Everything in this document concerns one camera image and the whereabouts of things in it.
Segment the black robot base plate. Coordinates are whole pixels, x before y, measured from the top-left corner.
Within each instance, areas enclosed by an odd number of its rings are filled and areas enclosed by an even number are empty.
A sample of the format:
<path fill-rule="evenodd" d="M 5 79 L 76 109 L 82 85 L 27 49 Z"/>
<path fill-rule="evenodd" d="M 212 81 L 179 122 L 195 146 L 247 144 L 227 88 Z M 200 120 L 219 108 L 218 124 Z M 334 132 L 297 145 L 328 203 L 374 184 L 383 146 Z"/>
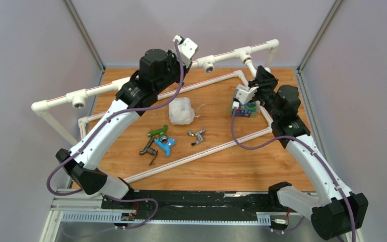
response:
<path fill-rule="evenodd" d="M 103 198 L 106 210 L 138 209 L 140 219 L 252 220 L 259 212 L 287 214 L 267 192 L 135 190 L 126 203 Z"/>

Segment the white PVC pipe frame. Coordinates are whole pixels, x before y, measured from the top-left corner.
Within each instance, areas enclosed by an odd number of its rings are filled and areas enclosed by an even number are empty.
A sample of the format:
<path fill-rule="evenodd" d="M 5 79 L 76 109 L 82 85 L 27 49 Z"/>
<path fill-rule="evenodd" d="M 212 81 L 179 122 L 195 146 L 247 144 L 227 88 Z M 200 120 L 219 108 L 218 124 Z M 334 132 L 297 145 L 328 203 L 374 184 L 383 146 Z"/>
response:
<path fill-rule="evenodd" d="M 210 55 L 192 60 L 191 67 L 202 67 L 205 71 L 214 66 L 214 63 L 225 61 L 227 59 L 238 58 L 243 62 L 251 59 L 251 54 L 268 50 L 270 52 L 267 63 L 273 61 L 273 56 L 279 47 L 277 39 L 269 40 L 265 43 L 255 46 L 246 46 L 235 49 L 233 51 L 222 53 L 218 55 Z M 42 117 L 48 124 L 50 124 L 64 139 L 72 144 L 75 150 L 75 155 L 87 159 L 87 169 L 97 168 L 105 152 L 116 141 L 117 137 L 131 124 L 136 121 L 136 118 L 131 112 L 124 114 L 127 109 L 127 104 L 117 104 L 117 112 L 102 112 L 92 116 L 87 116 L 79 119 L 79 129 L 81 132 L 81 139 L 76 140 L 68 131 L 50 114 L 50 109 L 55 106 L 71 103 L 73 108 L 81 109 L 86 104 L 86 99 L 109 91 L 119 91 L 129 82 L 129 78 L 122 78 L 112 81 L 110 84 L 101 85 L 91 89 L 81 89 L 74 92 L 67 93 L 64 96 L 57 97 L 51 100 L 43 100 L 34 102 L 31 109 L 40 117 Z M 194 160 L 215 154 L 219 151 L 231 148 L 237 143 L 250 141 L 254 138 L 264 136 L 271 133 L 271 127 L 251 133 L 247 136 L 241 137 L 236 141 L 230 141 L 210 149 L 201 151 L 199 153 L 184 157 L 182 159 L 170 162 L 166 165 L 153 168 L 151 170 L 130 176 L 126 178 L 126 182 L 135 182 L 137 180 L 161 173 L 163 171 L 175 168 L 182 164 L 189 163 Z"/>

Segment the white plastic faucet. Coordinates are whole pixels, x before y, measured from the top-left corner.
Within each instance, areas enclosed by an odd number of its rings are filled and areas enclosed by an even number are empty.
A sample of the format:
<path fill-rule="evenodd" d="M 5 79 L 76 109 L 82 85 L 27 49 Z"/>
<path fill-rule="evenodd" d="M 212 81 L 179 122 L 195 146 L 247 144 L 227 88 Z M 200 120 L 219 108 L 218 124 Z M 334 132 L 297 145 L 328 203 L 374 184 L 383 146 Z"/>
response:
<path fill-rule="evenodd" d="M 250 58 L 247 58 L 245 61 L 244 61 L 244 64 L 247 66 L 247 68 L 249 69 L 251 75 L 253 78 L 256 78 L 257 76 L 257 68 L 254 66 L 253 64 L 253 61 L 250 59 Z"/>

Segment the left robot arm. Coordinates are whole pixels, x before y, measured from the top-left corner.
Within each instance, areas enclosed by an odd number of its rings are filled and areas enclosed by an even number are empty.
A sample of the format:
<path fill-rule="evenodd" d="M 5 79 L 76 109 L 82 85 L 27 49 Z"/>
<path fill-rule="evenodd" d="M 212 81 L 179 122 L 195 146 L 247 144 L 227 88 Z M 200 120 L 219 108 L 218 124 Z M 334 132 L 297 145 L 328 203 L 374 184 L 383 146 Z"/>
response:
<path fill-rule="evenodd" d="M 61 148 L 56 153 L 57 169 L 65 172 L 87 195 L 100 193 L 114 197 L 122 209 L 132 206 L 134 196 L 130 186 L 121 178 L 102 172 L 98 165 L 120 134 L 141 117 L 145 111 L 158 109 L 158 95 L 173 83 L 178 88 L 189 72 L 193 48 L 176 47 L 174 50 L 150 49 L 140 59 L 140 66 L 122 85 L 111 106 L 91 132 L 69 150 Z"/>

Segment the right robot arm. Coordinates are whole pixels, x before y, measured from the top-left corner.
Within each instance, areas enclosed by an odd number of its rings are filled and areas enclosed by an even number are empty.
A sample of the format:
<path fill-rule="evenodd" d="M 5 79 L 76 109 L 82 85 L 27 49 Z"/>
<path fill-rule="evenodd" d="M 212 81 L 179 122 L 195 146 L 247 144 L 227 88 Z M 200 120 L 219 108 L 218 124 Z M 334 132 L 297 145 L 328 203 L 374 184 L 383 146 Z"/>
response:
<path fill-rule="evenodd" d="M 292 85 L 278 86 L 278 79 L 258 66 L 248 86 L 255 89 L 254 101 L 272 118 L 274 140 L 279 141 L 301 165 L 316 195 L 310 196 L 288 182 L 270 187 L 268 206 L 274 211 L 288 207 L 308 219 L 324 240 L 346 233 L 356 241 L 368 207 L 363 193 L 354 193 L 333 171 L 319 151 L 305 122 L 298 114 L 299 90 Z"/>

